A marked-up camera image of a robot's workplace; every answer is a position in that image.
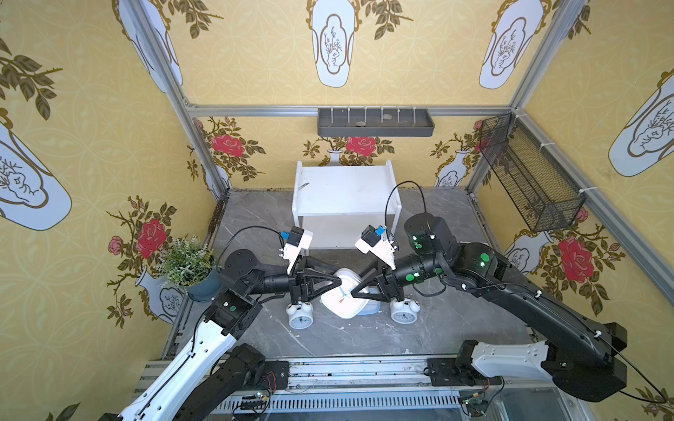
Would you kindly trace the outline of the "white twin-bell clock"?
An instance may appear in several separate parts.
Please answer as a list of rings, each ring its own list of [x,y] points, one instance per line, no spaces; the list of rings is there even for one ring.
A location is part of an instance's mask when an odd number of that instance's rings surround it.
[[[304,330],[314,323],[313,305],[311,303],[291,303],[285,311],[291,329]]]
[[[401,325],[411,325],[419,319],[421,306],[412,298],[403,301],[393,300],[390,303],[391,319]]]

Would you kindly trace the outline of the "white square alarm clock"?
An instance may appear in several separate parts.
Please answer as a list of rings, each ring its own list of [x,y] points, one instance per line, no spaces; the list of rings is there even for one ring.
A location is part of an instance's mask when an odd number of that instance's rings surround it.
[[[368,299],[354,298],[351,291],[357,287],[362,279],[351,269],[341,268],[335,272],[342,284],[321,295],[321,303],[330,312],[341,319],[352,319],[357,316],[368,304]]]

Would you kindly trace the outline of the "blue square alarm clock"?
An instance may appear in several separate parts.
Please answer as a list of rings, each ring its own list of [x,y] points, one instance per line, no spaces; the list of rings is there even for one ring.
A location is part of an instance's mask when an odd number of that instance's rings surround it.
[[[378,288],[377,287],[367,287],[366,289],[363,289],[364,293],[368,294],[378,294]],[[378,314],[381,310],[381,302],[376,301],[376,300],[369,300],[368,303],[366,303],[365,307],[363,307],[359,312],[358,316],[364,317],[364,316],[370,316],[374,314]]]

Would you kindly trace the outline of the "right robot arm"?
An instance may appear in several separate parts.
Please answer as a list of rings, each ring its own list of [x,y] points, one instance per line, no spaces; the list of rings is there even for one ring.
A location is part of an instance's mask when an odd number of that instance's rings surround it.
[[[626,388],[628,368],[618,360],[628,345],[626,329],[601,324],[543,291],[510,261],[479,242],[460,242],[447,222],[423,212],[405,222],[412,254],[391,263],[373,261],[361,273],[353,298],[403,303],[404,289],[436,278],[511,313],[540,333],[529,345],[495,346],[465,340],[448,368],[450,375],[474,386],[493,378],[519,377],[553,384],[577,399],[598,403]]]

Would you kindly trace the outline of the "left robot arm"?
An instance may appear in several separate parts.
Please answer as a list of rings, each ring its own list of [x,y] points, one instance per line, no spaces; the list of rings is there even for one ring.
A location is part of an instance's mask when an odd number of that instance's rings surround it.
[[[337,268],[312,256],[289,267],[263,264],[247,249],[219,269],[222,291],[195,324],[189,341],[159,377],[120,414],[103,420],[203,420],[228,396],[260,382],[265,358],[240,344],[264,303],[291,297],[310,303],[342,284]]]

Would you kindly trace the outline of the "white two-tier shelf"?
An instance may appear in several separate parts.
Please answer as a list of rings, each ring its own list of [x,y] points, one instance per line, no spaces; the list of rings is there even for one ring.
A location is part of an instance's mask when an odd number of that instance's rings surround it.
[[[291,211],[312,250],[353,249],[366,226],[396,231],[403,209],[392,163],[306,167],[297,163]]]

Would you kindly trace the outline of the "potted green plant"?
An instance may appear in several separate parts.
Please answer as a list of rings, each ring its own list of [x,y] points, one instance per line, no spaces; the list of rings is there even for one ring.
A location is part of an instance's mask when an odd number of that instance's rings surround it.
[[[173,241],[161,251],[158,268],[169,286],[194,302],[211,301],[220,289],[213,251],[197,236]]]

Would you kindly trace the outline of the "left circuit board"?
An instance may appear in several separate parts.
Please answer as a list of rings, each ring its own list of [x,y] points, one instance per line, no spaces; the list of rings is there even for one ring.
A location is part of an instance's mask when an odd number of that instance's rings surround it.
[[[245,395],[233,405],[233,413],[236,412],[253,412],[254,414],[262,414],[270,408],[271,398],[273,394],[270,391],[257,391],[252,395]]]

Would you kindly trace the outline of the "circuit board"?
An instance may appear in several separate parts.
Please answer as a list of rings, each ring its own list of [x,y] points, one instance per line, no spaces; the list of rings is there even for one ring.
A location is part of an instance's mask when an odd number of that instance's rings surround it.
[[[233,405],[233,413],[236,412],[253,412],[254,414],[262,414],[270,408],[271,398],[273,394],[270,391],[257,391],[252,395],[245,395]]]
[[[490,399],[478,393],[459,396],[458,401],[463,415],[470,420],[485,417],[491,405]]]

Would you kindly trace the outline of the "right circuit board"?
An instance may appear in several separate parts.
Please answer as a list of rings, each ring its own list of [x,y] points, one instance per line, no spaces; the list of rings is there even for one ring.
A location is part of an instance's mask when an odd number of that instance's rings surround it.
[[[463,415],[470,420],[485,417],[491,405],[490,399],[478,393],[459,396],[458,401]]]

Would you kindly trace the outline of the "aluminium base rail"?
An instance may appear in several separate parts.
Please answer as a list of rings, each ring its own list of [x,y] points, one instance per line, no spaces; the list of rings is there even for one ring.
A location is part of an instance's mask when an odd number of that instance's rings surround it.
[[[270,358],[258,384],[228,396],[208,419],[470,420],[458,398],[473,393],[491,400],[483,420],[588,419],[576,399],[547,382],[460,384],[453,361],[449,354]],[[242,396],[267,390],[273,396],[266,412],[233,413]]]

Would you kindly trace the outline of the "grey wall tray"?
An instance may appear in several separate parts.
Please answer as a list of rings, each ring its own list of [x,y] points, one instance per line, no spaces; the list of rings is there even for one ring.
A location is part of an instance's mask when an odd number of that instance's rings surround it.
[[[321,137],[431,137],[435,122],[417,107],[329,107],[317,117]]]

